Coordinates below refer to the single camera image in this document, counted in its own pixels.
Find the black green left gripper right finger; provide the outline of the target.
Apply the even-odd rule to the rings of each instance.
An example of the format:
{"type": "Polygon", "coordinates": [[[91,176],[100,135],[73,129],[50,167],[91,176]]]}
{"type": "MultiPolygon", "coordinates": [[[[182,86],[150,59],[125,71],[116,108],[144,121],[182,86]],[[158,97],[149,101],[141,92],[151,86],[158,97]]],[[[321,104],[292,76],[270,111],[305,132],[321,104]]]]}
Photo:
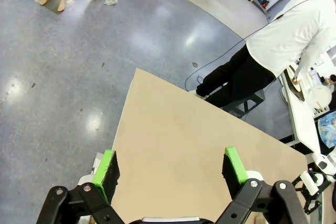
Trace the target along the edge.
{"type": "Polygon", "coordinates": [[[225,148],[222,175],[232,201],[216,223],[245,223],[252,212],[263,214],[267,223],[308,223],[293,184],[278,180],[268,185],[249,176],[234,147],[225,148]]]}

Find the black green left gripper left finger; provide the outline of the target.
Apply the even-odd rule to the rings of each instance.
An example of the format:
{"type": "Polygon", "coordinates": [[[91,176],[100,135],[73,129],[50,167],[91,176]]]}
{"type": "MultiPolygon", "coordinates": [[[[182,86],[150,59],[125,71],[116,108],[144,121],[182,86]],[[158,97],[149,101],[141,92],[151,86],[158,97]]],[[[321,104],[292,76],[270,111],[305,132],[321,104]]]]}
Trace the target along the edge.
{"type": "Polygon", "coordinates": [[[85,178],[72,190],[49,190],[37,223],[78,223],[82,216],[92,216],[96,223],[124,223],[111,206],[119,177],[117,153],[106,150],[92,179],[85,178]]]}

